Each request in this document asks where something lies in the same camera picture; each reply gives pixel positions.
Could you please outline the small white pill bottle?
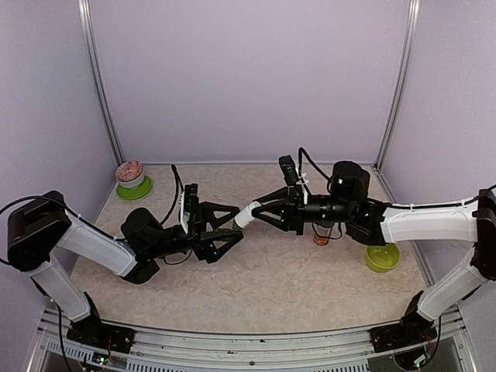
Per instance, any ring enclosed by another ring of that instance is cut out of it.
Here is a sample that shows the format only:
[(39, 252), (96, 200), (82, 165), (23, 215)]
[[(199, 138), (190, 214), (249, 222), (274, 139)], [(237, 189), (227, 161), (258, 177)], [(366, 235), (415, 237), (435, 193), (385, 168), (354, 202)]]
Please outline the small white pill bottle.
[(245, 229), (256, 218), (253, 217), (253, 210), (260, 207), (258, 201), (252, 201), (244, 209), (242, 209), (233, 220), (233, 227), (236, 229)]

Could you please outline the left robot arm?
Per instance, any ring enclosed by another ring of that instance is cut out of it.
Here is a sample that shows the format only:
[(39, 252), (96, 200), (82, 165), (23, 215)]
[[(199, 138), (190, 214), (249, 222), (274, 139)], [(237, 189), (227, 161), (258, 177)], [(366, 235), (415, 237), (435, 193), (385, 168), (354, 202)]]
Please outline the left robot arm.
[(173, 206), (179, 223), (164, 227), (147, 208), (133, 210), (121, 226), (123, 236), (110, 236), (71, 210), (58, 191), (9, 203), (8, 247), (5, 265), (29, 275), (70, 320), (71, 330), (94, 345), (108, 338), (91, 297), (79, 290), (52, 252), (67, 250), (97, 263), (132, 284), (144, 284), (160, 271), (158, 260), (184, 253), (208, 264), (217, 262), (242, 238), (226, 229), (239, 208), (201, 202), (196, 184), (182, 184), (174, 174)]

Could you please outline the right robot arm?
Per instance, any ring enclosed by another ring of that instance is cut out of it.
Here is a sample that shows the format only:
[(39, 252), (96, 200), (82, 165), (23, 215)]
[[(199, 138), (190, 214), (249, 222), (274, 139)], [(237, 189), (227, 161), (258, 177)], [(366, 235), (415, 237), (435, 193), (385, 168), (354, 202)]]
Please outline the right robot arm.
[(396, 328), (402, 343), (414, 343), (448, 307), (495, 279), (493, 187), (455, 202), (399, 205), (369, 198), (370, 175), (353, 161), (333, 165), (324, 195), (309, 191), (301, 161), (282, 156), (278, 162), (286, 185), (254, 200), (246, 209), (252, 219), (298, 235), (306, 223), (343, 224), (349, 237), (366, 246), (420, 240), (474, 245), (447, 275), (411, 300)]

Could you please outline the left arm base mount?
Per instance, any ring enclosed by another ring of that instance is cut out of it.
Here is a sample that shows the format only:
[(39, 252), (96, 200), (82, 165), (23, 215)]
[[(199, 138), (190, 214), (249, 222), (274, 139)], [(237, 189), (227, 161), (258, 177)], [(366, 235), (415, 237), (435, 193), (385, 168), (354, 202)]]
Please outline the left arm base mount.
[(129, 354), (135, 331), (128, 327), (104, 323), (89, 294), (85, 292), (84, 296), (90, 306), (89, 315), (77, 322), (71, 321), (67, 338), (84, 345), (105, 349), (108, 352)]

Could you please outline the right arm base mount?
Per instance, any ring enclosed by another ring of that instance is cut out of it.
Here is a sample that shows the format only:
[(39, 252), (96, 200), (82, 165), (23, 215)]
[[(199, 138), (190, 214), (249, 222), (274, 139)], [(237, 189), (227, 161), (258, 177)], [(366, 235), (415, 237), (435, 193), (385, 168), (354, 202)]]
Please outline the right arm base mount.
[(422, 294), (423, 291), (420, 291), (412, 298), (398, 322), (374, 327), (369, 331), (375, 353), (412, 346), (437, 337), (434, 321), (429, 321), (418, 313)]

